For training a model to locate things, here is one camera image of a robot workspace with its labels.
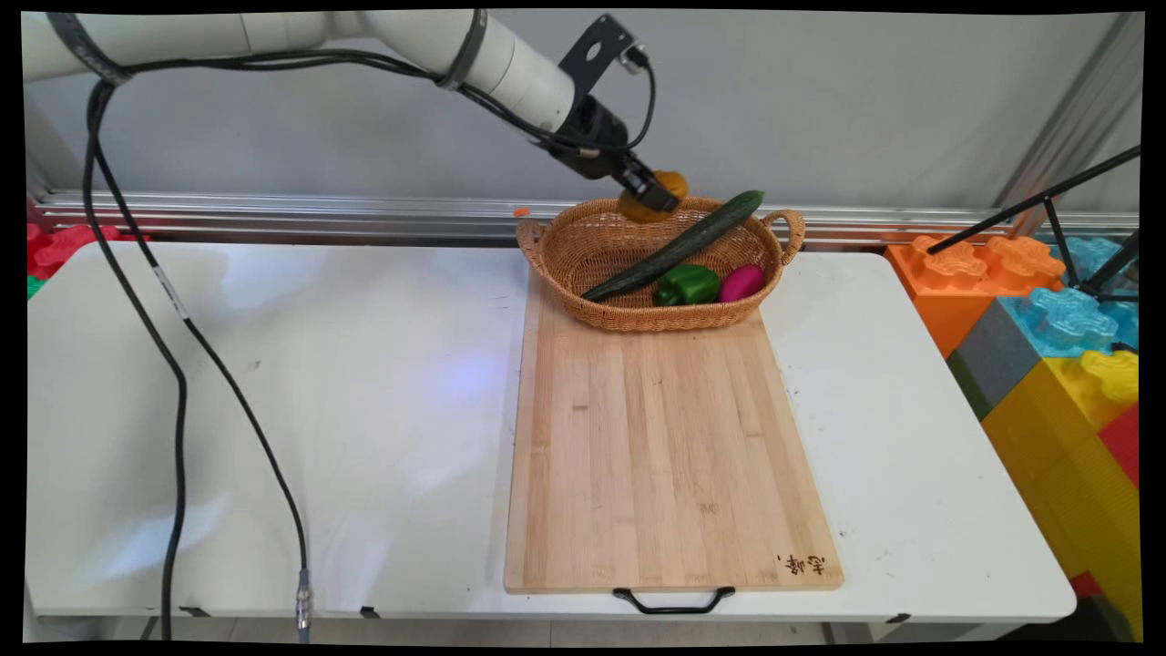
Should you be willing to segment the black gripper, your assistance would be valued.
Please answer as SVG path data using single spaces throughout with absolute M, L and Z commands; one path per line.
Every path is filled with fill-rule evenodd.
M 674 216 L 682 202 L 682 175 L 654 170 L 628 151 L 628 126 L 592 96 L 575 105 L 559 126 L 548 154 L 584 179 L 623 181 L 623 216 Z

